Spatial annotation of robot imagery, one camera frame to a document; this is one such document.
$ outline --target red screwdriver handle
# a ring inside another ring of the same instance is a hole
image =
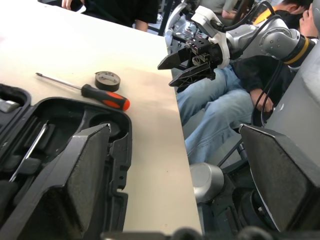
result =
[[[130,107],[130,101],[125,97],[110,91],[96,89],[89,84],[81,88],[81,95],[85,98],[95,99],[108,107],[126,111]]]

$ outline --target tool case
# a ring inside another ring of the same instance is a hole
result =
[[[0,111],[0,181],[9,181],[47,122],[30,156],[40,165],[30,162],[17,175],[18,190],[0,212],[0,240],[98,240],[122,231],[128,195],[118,189],[131,165],[129,117],[62,97],[31,106],[26,91],[3,84],[0,98],[20,104]]]

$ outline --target jeans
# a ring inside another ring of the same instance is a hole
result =
[[[182,125],[204,109],[201,123],[185,140],[190,164],[203,163],[237,133],[241,123],[250,123],[253,104],[231,66],[215,69],[214,80],[202,79],[177,95]]]

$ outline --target table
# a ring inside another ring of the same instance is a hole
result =
[[[33,105],[57,96],[95,103],[35,72],[79,86],[94,85],[98,71],[121,77],[133,129],[124,231],[201,232],[172,75],[157,70],[164,38],[38,2],[0,4],[0,83],[28,91]]]

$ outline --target black electrical tape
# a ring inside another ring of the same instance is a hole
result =
[[[115,92],[120,87],[120,77],[110,71],[99,71],[95,73],[95,86],[98,89]]]

